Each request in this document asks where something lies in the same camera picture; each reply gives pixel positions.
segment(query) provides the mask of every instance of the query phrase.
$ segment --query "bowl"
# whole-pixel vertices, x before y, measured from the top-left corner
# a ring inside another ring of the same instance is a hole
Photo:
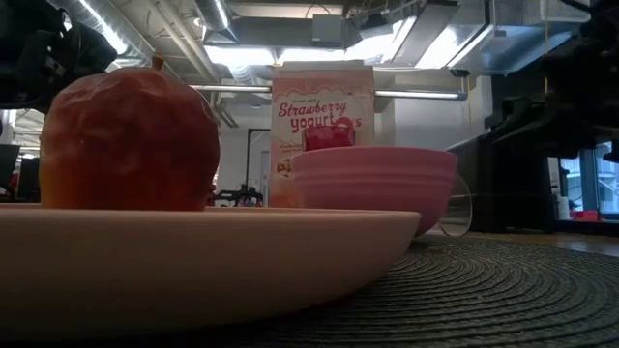
[[[402,147],[345,147],[290,160],[303,208],[421,213],[416,236],[445,214],[457,157]]]

